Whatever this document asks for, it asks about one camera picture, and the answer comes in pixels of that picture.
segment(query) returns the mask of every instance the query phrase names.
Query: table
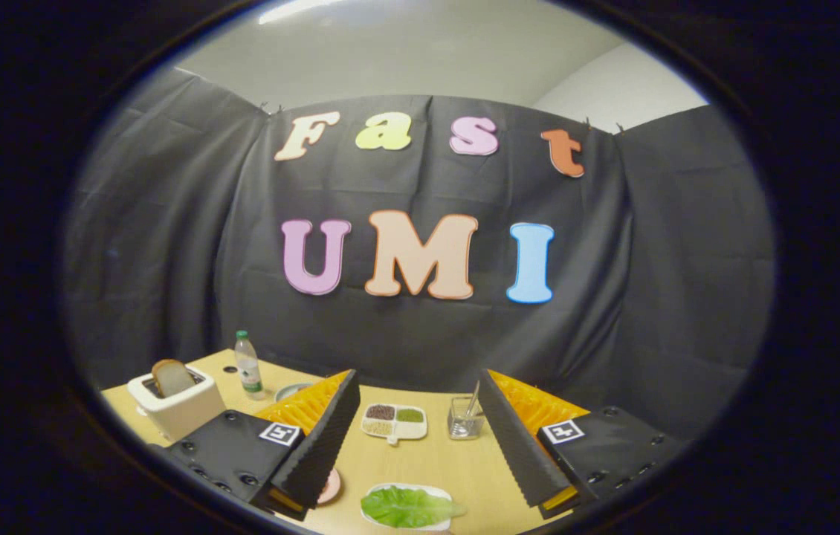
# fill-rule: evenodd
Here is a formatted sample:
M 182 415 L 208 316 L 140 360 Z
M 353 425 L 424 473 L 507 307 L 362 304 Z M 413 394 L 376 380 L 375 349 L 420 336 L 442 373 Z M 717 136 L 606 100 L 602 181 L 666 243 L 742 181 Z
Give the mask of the table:
M 274 394 L 294 383 L 315 383 L 322 377 L 296 372 L 261 361 L 263 400 L 249 399 L 242 391 L 237 373 L 224 372 L 234 366 L 234 353 L 226 349 L 189 363 L 215 378 L 222 400 L 228 409 L 254 414 L 274 403 Z M 439 487 L 453 495 L 453 500 L 468 508 L 467 514 L 453 518 L 454 535 L 502 535 L 521 533 L 555 520 L 543 521 L 537 508 L 529 508 L 505 463 L 489 423 L 482 434 L 471 441 L 450 440 L 447 413 L 450 393 L 410 392 L 360 386 L 361 404 L 338 454 L 335 468 L 341 475 L 341 492 L 334 501 L 311 509 L 304 522 L 282 515 L 280 518 L 325 535 L 363 535 L 413 532 L 386 528 L 366 521 L 360 513 L 360 499 L 373 485 L 381 483 L 425 484 Z M 135 399 L 126 386 L 103 390 L 103 397 L 139 438 L 148 444 L 169 446 L 155 425 L 137 411 Z M 427 413 L 427 436 L 420 440 L 400 440 L 390 446 L 383 438 L 360 430 L 360 419 L 371 403 L 411 404 Z

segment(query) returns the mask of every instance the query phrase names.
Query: green lettuce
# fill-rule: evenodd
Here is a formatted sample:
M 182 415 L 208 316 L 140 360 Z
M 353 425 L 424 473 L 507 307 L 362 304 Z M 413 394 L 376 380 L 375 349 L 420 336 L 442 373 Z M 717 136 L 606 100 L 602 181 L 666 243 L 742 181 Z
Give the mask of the green lettuce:
M 467 512 L 463 505 L 431 496 L 423 490 L 388 487 L 361 498 L 361 509 L 370 518 L 391 528 L 423 528 Z

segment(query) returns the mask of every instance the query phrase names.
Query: grain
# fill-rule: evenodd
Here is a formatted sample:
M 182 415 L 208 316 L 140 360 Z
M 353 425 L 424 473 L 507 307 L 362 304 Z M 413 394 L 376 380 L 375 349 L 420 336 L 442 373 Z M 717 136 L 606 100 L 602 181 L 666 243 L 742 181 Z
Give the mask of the grain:
M 375 404 L 368 407 L 366 416 L 377 420 L 393 420 L 393 407 L 389 404 Z
M 398 422 L 423 422 L 423 412 L 416 409 L 400 409 L 397 411 Z
M 387 422 L 365 422 L 364 430 L 376 435 L 389 435 L 390 431 L 393 430 L 393 426 Z

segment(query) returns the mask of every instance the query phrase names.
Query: black cloth backdrop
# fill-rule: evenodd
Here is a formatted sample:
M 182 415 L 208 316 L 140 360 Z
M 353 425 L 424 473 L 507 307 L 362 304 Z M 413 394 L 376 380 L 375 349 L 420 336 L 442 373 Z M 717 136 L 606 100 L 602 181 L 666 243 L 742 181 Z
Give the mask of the black cloth backdrop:
M 329 111 L 307 155 L 274 153 L 291 120 Z M 410 115 L 411 143 L 363 150 L 370 116 Z M 493 155 L 457 155 L 450 125 L 487 116 Z M 582 143 L 586 173 L 554 169 L 540 132 Z M 422 240 L 441 217 L 479 222 L 463 301 L 426 289 L 377 297 L 375 210 L 410 214 Z M 346 219 L 341 283 L 292 288 L 281 223 Z M 514 223 L 548 224 L 552 301 L 509 301 Z M 613 136 L 533 109 L 465 98 L 366 97 L 268 114 L 185 71 L 152 78 L 114 113 L 74 190 L 64 305 L 74 356 L 101 387 L 162 358 L 191 361 L 247 329 L 260 356 L 367 385 L 467 392 L 487 366 L 576 403 L 614 401 L 691 435 L 726 402 L 763 330 L 772 244 L 753 169 L 709 106 Z M 433 274 L 427 284 L 433 280 Z

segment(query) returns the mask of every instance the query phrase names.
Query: plastic bottle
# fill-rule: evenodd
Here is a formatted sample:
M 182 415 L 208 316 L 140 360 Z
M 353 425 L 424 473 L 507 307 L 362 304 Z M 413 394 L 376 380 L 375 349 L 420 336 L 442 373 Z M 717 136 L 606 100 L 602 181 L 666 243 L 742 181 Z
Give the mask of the plastic bottle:
M 236 365 L 245 395 L 253 400 L 265 397 L 261 387 L 261 371 L 258 369 L 258 355 L 248 340 L 246 331 L 236 332 Z

